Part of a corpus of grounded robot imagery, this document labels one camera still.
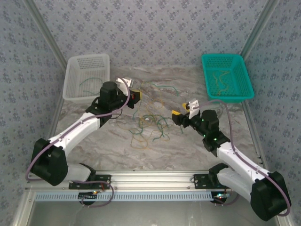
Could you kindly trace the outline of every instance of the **teal plastic basket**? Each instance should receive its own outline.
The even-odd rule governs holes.
[[[241,55],[204,54],[202,56],[208,99],[239,103],[254,97],[253,87]]]

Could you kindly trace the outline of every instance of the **black mounting plate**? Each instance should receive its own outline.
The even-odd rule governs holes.
[[[194,178],[194,187],[195,189],[226,189],[228,187],[216,184],[214,185],[211,180],[209,179],[209,174],[195,174],[193,175]]]
[[[111,175],[100,175],[100,174],[97,174],[95,175],[95,178],[93,178],[93,181],[96,181],[96,180],[102,180],[102,181],[106,181],[108,182],[109,184],[111,183],[111,178],[112,176]],[[103,183],[102,185],[100,183],[93,183],[93,184],[80,184],[80,183],[69,183],[69,189],[71,190],[109,190],[110,187]]]
[[[216,204],[224,204],[226,202],[227,198],[221,198],[221,199],[214,198],[215,196],[217,196],[220,193],[221,192],[211,192],[211,195],[213,197],[213,201],[210,201],[210,202],[216,203]]]
[[[83,199],[96,200],[97,194],[93,194],[93,192],[80,192],[78,195],[78,199],[81,200],[80,203],[86,206],[92,205],[95,201],[82,201]]]

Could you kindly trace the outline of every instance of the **white plastic basket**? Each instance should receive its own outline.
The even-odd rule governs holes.
[[[89,103],[110,80],[110,57],[107,54],[73,56],[68,60],[63,98],[74,103]]]

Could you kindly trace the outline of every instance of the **yellow wire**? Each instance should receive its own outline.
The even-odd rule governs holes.
[[[225,92],[225,91],[227,91],[227,90],[229,89],[229,85],[222,82],[222,76],[224,76],[224,75],[226,75],[226,74],[229,74],[230,71],[226,71],[226,72],[225,72],[225,71],[220,71],[220,72],[223,73],[223,74],[221,74],[220,77],[219,77],[220,82],[221,82],[221,84],[222,84],[223,86],[227,86],[227,88],[220,90],[220,91],[217,93],[217,96],[220,96],[222,92]],[[218,80],[217,80],[217,78],[216,78],[216,76],[215,76],[215,72],[213,72],[213,77],[214,77],[214,79],[215,79],[216,86],[219,87]]]
[[[144,84],[147,84],[147,82],[143,82],[141,84],[141,86],[138,88],[138,90],[141,92],[142,94],[142,86]],[[126,129],[126,128],[123,128],[122,126],[120,126],[118,124],[118,120],[116,120],[116,124],[119,128],[123,129],[123,130],[128,130],[132,133],[132,138],[131,138],[131,143],[130,143],[130,146],[132,148],[135,148],[135,149],[139,149],[139,150],[144,150],[144,149],[149,149],[148,148],[148,145],[149,145],[149,139],[153,136],[154,132],[158,132],[161,134],[160,137],[157,137],[157,138],[154,138],[154,139],[160,139],[160,140],[163,140],[163,141],[169,141],[170,138],[168,136],[168,134],[166,134],[164,132],[164,129],[166,129],[166,127],[169,129],[170,126],[174,126],[174,123],[172,125],[168,125],[167,124],[167,121],[165,121],[167,118],[163,117],[163,116],[160,116],[158,114],[153,114],[153,112],[151,111],[151,109],[155,109],[155,110],[160,110],[161,108],[163,108],[164,106],[164,101],[162,100],[162,94],[161,92],[159,92],[159,97],[158,98],[155,98],[153,100],[150,100],[145,106],[145,110],[147,112],[147,115],[148,117],[146,117],[147,115],[142,115],[142,101],[143,101],[143,98],[141,96],[141,99],[140,99],[140,104],[138,106],[138,109],[135,111],[135,113],[133,114],[133,119],[134,119],[134,115],[136,113],[138,113],[138,118],[139,118],[139,121],[138,121],[138,127],[135,127],[135,128],[129,128],[129,129]],[[160,103],[160,106],[155,106],[155,102],[159,102]],[[147,128],[147,127],[151,127],[151,126],[156,126],[158,129],[154,129],[149,137],[146,137],[143,132],[144,130]]]

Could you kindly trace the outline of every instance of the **gray marble tabletop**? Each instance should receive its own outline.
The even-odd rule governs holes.
[[[138,127],[139,118],[151,112],[164,117],[171,117],[171,111],[182,113],[182,103],[193,98],[199,103],[207,101],[207,92],[203,69],[200,67],[144,67],[144,68],[111,68],[111,80],[117,76],[135,79],[133,88],[140,88],[143,96],[138,109],[125,108],[123,114],[109,120],[101,129],[93,132],[81,141],[68,156],[68,162],[82,162],[96,170],[207,170],[222,162],[209,153],[203,146],[202,137],[192,128],[183,129],[167,120],[169,128],[164,128],[170,137],[156,139],[161,133],[155,124],[143,129],[141,135],[133,135],[128,129]],[[173,88],[156,88],[173,86]],[[64,101],[56,133],[73,124],[89,104],[74,104]],[[241,104],[229,104],[232,118],[234,142],[236,147],[257,163],[257,154],[252,142]],[[230,137],[229,122],[224,106],[210,104],[204,109],[217,111],[220,130]]]

